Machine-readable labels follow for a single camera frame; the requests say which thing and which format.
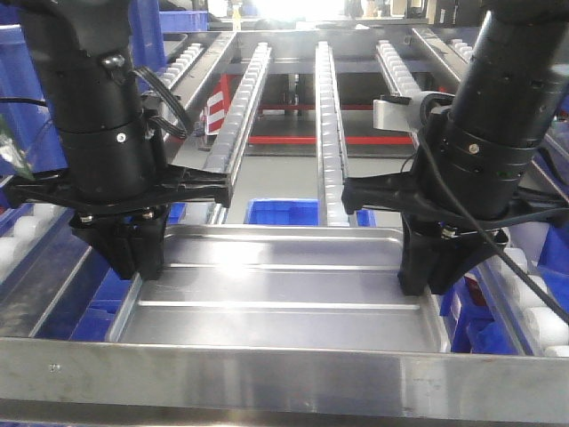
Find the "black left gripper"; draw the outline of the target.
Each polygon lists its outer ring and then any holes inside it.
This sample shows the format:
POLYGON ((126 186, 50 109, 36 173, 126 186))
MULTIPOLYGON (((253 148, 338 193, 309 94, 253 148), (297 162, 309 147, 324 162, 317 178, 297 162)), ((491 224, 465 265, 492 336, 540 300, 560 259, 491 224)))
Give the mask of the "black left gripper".
MULTIPOLYGON (((93 218, 130 216, 160 205, 213 200, 225 207, 231 202, 231 178, 183 166, 168 166, 150 187, 139 195, 119 199, 89 199, 82 195, 69 176, 59 169, 35 173, 31 180, 14 175, 4 185, 10 207, 25 203, 47 203, 71 208, 93 218)), ((144 280, 159 279, 164 267, 164 232, 167 213, 152 219, 134 217, 129 242, 117 224, 77 223, 73 234, 98 252, 121 279, 138 272, 144 280)))

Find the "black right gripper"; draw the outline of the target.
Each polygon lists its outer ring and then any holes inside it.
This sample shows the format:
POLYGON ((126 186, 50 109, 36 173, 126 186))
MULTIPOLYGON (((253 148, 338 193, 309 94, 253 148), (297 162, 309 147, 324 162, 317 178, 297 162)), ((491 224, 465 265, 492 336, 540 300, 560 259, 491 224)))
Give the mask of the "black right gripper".
POLYGON ((497 251, 479 234, 485 230, 496 245, 502 242, 494 232, 528 222, 548 222, 557 227, 568 223, 568 203, 561 196, 517 187, 505 210, 495 219, 472 223, 456 208, 429 199, 410 173, 347 178, 342 204, 348 214, 364 207, 393 210, 402 214, 404 232, 401 265, 397 277, 404 295, 445 294, 460 278, 497 251), (439 224, 466 236, 441 243, 439 224))

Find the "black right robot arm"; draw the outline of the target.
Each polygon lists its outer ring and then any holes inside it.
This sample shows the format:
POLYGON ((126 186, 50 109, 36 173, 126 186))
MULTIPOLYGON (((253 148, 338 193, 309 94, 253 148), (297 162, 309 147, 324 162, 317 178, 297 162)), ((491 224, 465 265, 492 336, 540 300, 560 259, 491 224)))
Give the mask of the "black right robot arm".
POLYGON ((568 87, 565 1, 488 1, 469 68, 450 105, 420 109, 407 173, 344 182, 348 213, 400 212, 406 295, 445 293, 524 222, 562 224, 568 204, 520 186, 568 87))

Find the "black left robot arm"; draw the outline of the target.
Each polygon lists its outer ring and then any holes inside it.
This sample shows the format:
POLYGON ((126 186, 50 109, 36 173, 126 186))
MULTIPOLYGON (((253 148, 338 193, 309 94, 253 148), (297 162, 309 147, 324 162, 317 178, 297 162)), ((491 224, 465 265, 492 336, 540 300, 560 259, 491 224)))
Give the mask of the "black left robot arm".
POLYGON ((229 205, 229 177, 167 162, 163 133, 182 137, 188 115, 154 72, 134 66, 127 2, 15 7, 67 165, 12 177, 9 204, 70 208, 73 233, 118 276, 159 278, 172 204, 229 205))

